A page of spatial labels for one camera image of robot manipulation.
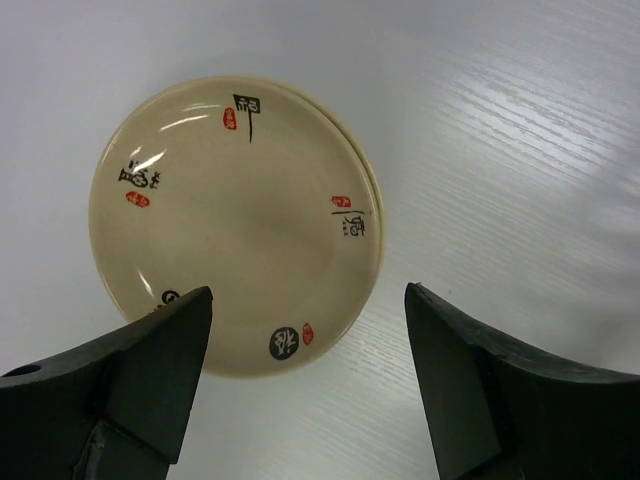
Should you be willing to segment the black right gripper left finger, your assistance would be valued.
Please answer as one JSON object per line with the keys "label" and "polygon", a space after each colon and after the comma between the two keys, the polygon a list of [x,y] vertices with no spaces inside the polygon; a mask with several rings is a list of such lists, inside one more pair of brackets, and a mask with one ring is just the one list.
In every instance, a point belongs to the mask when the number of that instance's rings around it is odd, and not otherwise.
{"label": "black right gripper left finger", "polygon": [[212,322],[200,287],[1,377],[4,479],[164,479],[177,463]]}

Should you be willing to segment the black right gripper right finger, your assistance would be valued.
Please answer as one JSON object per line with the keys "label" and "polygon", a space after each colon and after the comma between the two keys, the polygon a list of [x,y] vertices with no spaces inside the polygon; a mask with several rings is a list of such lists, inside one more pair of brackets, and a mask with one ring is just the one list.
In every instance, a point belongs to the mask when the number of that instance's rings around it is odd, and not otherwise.
{"label": "black right gripper right finger", "polygon": [[639,379],[545,352],[406,287],[410,346],[443,479],[635,479]]}

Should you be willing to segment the beige plate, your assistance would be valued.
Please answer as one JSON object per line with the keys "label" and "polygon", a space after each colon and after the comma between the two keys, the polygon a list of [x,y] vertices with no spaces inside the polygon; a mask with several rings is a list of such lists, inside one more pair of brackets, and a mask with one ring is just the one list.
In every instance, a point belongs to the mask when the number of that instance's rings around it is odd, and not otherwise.
{"label": "beige plate", "polygon": [[203,367],[218,376],[316,361],[378,279],[357,155],[311,104],[256,76],[188,80],[132,110],[98,162],[88,218],[126,320],[211,290]]}

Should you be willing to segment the lime green plate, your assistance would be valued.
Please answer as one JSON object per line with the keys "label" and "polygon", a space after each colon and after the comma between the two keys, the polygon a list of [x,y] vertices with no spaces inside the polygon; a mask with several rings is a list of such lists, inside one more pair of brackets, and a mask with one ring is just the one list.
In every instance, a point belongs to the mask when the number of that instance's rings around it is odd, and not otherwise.
{"label": "lime green plate", "polygon": [[386,247],[386,218],[385,218],[384,202],[383,202],[383,197],[381,195],[379,182],[372,168],[370,158],[367,155],[366,150],[363,148],[362,143],[353,134],[353,132],[351,131],[349,126],[344,122],[344,120],[339,115],[337,115],[325,102],[318,100],[313,95],[310,95],[308,92],[301,90],[300,88],[298,88],[293,84],[283,82],[278,79],[266,77],[266,76],[258,76],[257,79],[269,85],[272,85],[274,87],[278,87],[282,90],[286,90],[290,92],[292,95],[296,95],[301,99],[305,100],[306,102],[308,102],[309,104],[311,104],[335,126],[335,128],[348,141],[354,153],[357,155],[359,159],[362,175],[366,179],[368,195],[373,205],[373,215],[375,216],[376,222],[377,222],[376,233],[378,237],[378,248],[377,248],[376,275],[379,276],[380,271],[382,270],[382,267],[384,265],[385,247]]}

